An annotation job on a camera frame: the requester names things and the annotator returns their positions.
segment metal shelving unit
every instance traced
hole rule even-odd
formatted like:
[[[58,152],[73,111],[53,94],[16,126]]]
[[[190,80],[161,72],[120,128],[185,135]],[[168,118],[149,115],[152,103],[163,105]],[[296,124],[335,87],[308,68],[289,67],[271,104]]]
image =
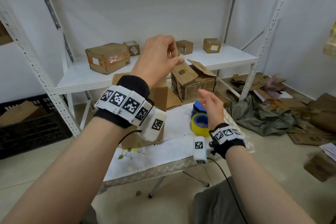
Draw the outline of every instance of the metal shelving unit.
[[[224,26],[225,30],[221,38],[223,43],[226,43],[235,1],[236,0],[231,1],[230,13],[226,19],[226,23]],[[283,1],[284,0],[275,0],[272,17],[268,25],[266,25],[265,29],[261,33],[259,33],[257,36],[253,37],[248,43],[246,43],[241,48],[241,50],[223,44],[221,52],[218,54],[212,54],[211,56],[209,56],[206,55],[202,49],[195,48],[194,52],[192,54],[186,55],[185,58],[199,61],[210,70],[218,70],[217,74],[219,74],[219,70],[223,68],[250,65],[249,76],[241,94],[238,94],[224,81],[218,79],[219,82],[225,84],[233,92],[233,94],[239,97],[240,100],[243,100],[250,89],[255,73],[257,71],[258,64],[264,54],[268,40],[271,38],[271,35],[277,24]],[[90,70],[88,62],[85,58],[74,59],[71,49],[67,43],[66,37],[62,31],[61,25],[56,16],[56,13],[53,9],[51,1],[44,0],[44,2],[48,7],[50,16],[53,19],[55,27],[60,33],[60,36],[64,39],[64,51],[60,53],[60,58],[63,64],[64,76],[57,85],[54,85],[47,71],[45,71],[40,65],[36,50],[34,49],[23,27],[20,25],[18,18],[15,16],[7,0],[0,0],[0,19],[11,37],[21,47],[23,55],[26,57],[27,61],[31,65],[31,68],[35,73],[37,79],[46,90],[49,98],[54,103],[62,118],[72,131],[73,135],[77,136],[84,127],[88,111],[90,110],[90,108],[93,108],[92,97],[90,96],[90,93],[88,91],[108,87],[111,84],[114,73],[110,75],[96,73]],[[259,47],[256,57],[243,51],[248,45],[250,45],[260,36],[262,36],[263,38],[263,43]],[[118,70],[117,73],[131,71],[136,60],[137,57],[132,57],[131,64]],[[86,109],[80,125],[78,125],[75,120],[72,101],[72,93],[74,92],[85,92],[87,96]],[[61,97],[62,94],[66,94],[69,107],[63,101],[63,98]]]

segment tape roll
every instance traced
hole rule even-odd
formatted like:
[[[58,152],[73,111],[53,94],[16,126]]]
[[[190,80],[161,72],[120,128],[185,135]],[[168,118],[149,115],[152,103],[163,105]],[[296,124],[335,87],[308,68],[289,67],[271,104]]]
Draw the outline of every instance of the tape roll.
[[[209,136],[208,116],[196,113],[191,119],[191,130],[196,136]]]

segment black plastic crate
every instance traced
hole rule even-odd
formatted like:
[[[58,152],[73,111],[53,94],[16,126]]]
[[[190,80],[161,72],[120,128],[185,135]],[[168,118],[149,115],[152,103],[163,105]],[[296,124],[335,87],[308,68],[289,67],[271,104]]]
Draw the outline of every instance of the black plastic crate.
[[[0,104],[0,116],[26,100],[43,108],[48,114],[31,120],[0,127],[0,159],[52,144],[72,136],[61,115],[47,94]]]

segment hand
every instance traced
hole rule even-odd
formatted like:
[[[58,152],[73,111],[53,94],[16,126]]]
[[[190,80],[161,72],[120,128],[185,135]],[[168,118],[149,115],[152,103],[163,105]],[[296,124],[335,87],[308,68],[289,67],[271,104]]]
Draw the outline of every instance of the hand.
[[[206,90],[198,90],[199,101],[208,114],[209,130],[214,130],[216,126],[224,122],[223,102],[215,94]]]
[[[183,62],[184,58],[177,56],[175,39],[171,35],[156,35],[147,39],[131,75],[142,78],[152,88]]]

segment person's left arm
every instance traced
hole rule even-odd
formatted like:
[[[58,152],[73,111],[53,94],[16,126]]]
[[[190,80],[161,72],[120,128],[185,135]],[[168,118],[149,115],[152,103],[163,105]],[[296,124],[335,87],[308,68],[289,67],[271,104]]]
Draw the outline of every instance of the person's left arm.
[[[177,57],[172,36],[147,39],[132,75],[149,88],[184,59]],[[23,194],[1,223],[75,223],[85,215],[98,192],[125,129],[94,117]]]

